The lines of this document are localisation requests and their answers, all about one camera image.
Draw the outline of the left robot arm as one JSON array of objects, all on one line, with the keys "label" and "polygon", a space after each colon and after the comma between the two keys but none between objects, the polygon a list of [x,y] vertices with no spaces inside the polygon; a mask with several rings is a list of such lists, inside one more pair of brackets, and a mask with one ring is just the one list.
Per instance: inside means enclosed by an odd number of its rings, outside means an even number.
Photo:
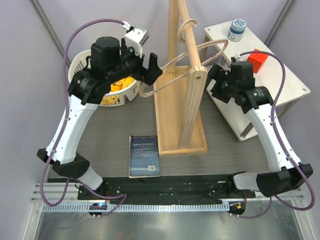
[{"label": "left robot arm", "polygon": [[127,77],[152,85],[163,73],[158,66],[158,56],[150,53],[148,68],[143,66],[144,56],[135,54],[125,40],[104,36],[91,45],[91,55],[86,66],[78,71],[69,84],[67,94],[69,114],[60,121],[59,130],[52,143],[39,149],[37,156],[49,162],[60,176],[78,179],[89,187],[89,194],[100,200],[107,192],[103,178],[90,166],[90,162],[77,153],[80,138],[103,97],[111,91],[111,85]]}]

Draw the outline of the yellow shorts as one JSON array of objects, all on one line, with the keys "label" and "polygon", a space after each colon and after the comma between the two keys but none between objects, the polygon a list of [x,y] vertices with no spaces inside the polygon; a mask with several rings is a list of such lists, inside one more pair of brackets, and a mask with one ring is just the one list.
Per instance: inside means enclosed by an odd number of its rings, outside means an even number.
[{"label": "yellow shorts", "polygon": [[118,107],[132,101],[138,94],[139,83],[133,77],[123,78],[111,85],[111,91],[107,93],[101,103],[101,107]]}]

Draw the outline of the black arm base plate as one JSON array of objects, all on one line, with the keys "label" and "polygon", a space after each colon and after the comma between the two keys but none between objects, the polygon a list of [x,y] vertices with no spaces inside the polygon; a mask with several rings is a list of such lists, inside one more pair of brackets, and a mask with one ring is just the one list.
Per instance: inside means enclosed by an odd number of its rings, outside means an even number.
[{"label": "black arm base plate", "polygon": [[256,197],[250,190],[232,191],[227,178],[226,174],[105,177],[94,192],[104,197],[126,194],[124,203],[132,205],[205,204],[220,199]]}]

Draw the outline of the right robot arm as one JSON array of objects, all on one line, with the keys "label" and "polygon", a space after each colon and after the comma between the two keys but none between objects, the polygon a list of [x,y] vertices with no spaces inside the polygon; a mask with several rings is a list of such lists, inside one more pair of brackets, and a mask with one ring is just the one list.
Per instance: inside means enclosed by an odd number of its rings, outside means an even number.
[{"label": "right robot arm", "polygon": [[313,174],[312,166],[303,164],[290,146],[278,118],[272,113],[273,98],[265,86],[256,86],[253,65],[248,61],[234,61],[229,70],[214,64],[208,79],[215,84],[211,96],[228,103],[234,99],[255,128],[265,151],[269,172],[240,172],[226,184],[226,193],[233,198],[244,190],[261,192],[265,197],[296,190]]}]

